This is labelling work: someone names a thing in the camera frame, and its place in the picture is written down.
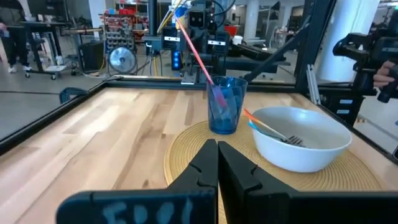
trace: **wood grain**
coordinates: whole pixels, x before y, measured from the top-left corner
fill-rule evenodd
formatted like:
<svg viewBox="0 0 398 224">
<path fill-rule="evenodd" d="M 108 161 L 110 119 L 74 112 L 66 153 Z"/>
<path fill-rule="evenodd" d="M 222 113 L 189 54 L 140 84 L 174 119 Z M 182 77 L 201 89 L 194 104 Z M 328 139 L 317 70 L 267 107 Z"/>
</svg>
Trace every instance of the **wood grain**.
<svg viewBox="0 0 398 224">
<path fill-rule="evenodd" d="M 244 106 L 322 111 L 300 95 L 247 93 Z M 82 190 L 167 186 L 163 160 L 174 137 L 207 119 L 202 91 L 108 88 L 0 157 L 0 223 L 54 223 Z M 398 168 L 360 138 L 351 147 L 389 189 Z"/>
</svg>

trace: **fork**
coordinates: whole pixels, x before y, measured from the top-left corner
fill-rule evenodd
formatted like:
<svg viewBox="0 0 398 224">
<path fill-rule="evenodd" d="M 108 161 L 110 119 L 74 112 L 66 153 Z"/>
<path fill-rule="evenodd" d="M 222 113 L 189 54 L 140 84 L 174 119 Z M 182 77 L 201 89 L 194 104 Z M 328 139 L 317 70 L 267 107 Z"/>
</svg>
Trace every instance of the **fork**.
<svg viewBox="0 0 398 224">
<path fill-rule="evenodd" d="M 266 136 L 272 137 L 272 138 L 276 138 L 279 139 L 280 141 L 286 143 L 286 144 L 291 144 L 293 146 L 300 146 L 300 147 L 304 147 L 303 143 L 303 139 L 301 139 L 298 136 L 291 136 L 289 138 L 285 137 L 283 134 L 279 133 L 278 131 L 272 129 L 271 127 L 269 127 L 268 125 L 264 124 L 262 121 L 258 120 L 257 118 L 255 118 L 248 110 L 243 109 L 243 115 L 247 116 L 250 120 L 261 124 L 262 126 L 264 126 L 265 128 L 267 128 L 268 130 L 272 131 L 273 133 L 277 134 L 278 136 L 273 136 L 271 134 L 266 134 L 264 133 L 264 131 L 260 131 L 259 128 L 257 128 L 256 125 L 254 125 L 253 123 L 249 123 L 249 126 L 254 128 L 255 130 L 259 131 L 262 134 L 265 134 Z"/>
</svg>

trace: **blue cup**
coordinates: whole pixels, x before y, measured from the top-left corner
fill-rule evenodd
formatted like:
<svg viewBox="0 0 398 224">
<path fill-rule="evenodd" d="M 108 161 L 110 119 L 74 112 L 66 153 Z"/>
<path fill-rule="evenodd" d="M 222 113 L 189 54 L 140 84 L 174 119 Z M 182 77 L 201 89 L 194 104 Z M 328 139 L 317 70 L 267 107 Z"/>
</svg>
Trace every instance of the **blue cup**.
<svg viewBox="0 0 398 224">
<path fill-rule="evenodd" d="M 207 82 L 209 128 L 216 134 L 232 134 L 236 131 L 248 83 L 234 77 L 213 77 L 214 85 Z M 215 98 L 218 86 L 226 106 Z"/>
</svg>

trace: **woven placemat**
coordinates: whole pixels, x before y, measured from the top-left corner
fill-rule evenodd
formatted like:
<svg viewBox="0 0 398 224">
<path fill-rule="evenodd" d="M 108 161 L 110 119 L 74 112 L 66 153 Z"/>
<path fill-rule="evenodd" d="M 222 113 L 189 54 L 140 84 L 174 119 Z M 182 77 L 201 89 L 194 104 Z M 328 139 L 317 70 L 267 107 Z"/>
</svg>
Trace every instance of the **woven placemat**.
<svg viewBox="0 0 398 224">
<path fill-rule="evenodd" d="M 234 134 L 212 133 L 208 122 L 195 124 L 180 133 L 168 148 L 164 159 L 164 172 L 168 184 L 188 166 L 207 139 L 226 141 L 259 167 L 291 187 L 306 190 L 382 190 L 377 177 L 354 154 L 345 151 L 325 169 L 310 174 L 287 171 L 272 165 L 256 149 L 247 118 L 241 118 Z M 219 193 L 219 223 L 226 223 L 224 206 Z"/>
</svg>

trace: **metal fork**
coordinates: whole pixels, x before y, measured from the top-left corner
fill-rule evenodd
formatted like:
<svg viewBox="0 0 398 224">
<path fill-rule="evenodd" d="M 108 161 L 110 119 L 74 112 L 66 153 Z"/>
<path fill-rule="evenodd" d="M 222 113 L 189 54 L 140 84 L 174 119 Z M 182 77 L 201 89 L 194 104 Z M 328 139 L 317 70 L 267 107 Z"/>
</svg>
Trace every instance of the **metal fork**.
<svg viewBox="0 0 398 224">
<path fill-rule="evenodd" d="M 291 144 L 293 146 L 300 146 L 300 147 L 305 147 L 302 143 L 303 143 L 303 139 L 297 137 L 297 136 L 292 136 L 290 138 L 288 138 L 287 140 L 283 141 L 286 144 Z"/>
<path fill-rule="evenodd" d="M 249 122 L 248 125 L 249 125 L 250 127 L 252 127 L 253 129 L 259 131 L 261 134 L 265 134 L 266 136 L 269 136 L 269 137 L 278 139 L 278 140 L 280 140 L 281 142 L 284 142 L 284 143 L 286 143 L 286 144 L 290 144 L 290 145 L 293 145 L 293 146 L 305 147 L 305 146 L 302 144 L 302 143 L 303 143 L 303 139 L 301 139 L 301 138 L 298 137 L 298 136 L 292 136 L 292 137 L 290 137 L 290 138 L 282 139 L 282 138 L 280 138 L 280 137 L 273 136 L 273 135 L 271 135 L 271 134 L 265 133 L 264 131 L 261 131 L 259 128 L 257 128 L 256 125 L 254 125 L 254 124 L 251 123 L 251 122 Z"/>
</svg>

